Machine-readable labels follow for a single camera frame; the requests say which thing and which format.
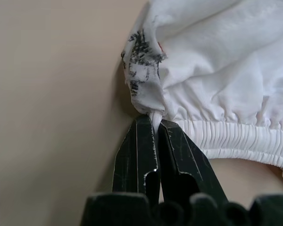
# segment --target white cloth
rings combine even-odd
[[[283,168],[283,0],[151,0],[122,58],[132,103],[208,158]]]

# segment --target beige wall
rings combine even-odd
[[[109,190],[136,116],[119,55],[145,2],[0,0],[0,226],[75,226],[86,197]],[[213,164],[231,199],[264,191],[236,196],[228,181],[243,166]]]

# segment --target gathered fabric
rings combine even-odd
[[[208,158],[283,169],[283,0],[151,0],[122,52],[132,104]]]

